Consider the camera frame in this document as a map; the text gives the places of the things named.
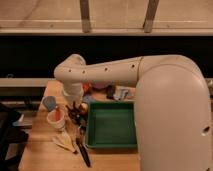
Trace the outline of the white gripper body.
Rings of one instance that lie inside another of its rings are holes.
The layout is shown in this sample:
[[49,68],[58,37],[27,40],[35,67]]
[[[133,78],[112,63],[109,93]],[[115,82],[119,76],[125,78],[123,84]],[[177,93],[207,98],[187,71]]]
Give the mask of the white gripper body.
[[80,104],[83,97],[83,87],[81,83],[67,83],[63,85],[62,94],[69,104]]

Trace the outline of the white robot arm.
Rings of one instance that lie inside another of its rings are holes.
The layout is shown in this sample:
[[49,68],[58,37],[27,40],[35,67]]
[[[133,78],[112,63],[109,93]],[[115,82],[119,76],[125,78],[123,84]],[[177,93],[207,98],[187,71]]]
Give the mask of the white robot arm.
[[66,91],[74,83],[135,89],[141,171],[213,171],[210,93],[193,60],[157,55],[87,65],[72,55],[55,68],[54,76]]

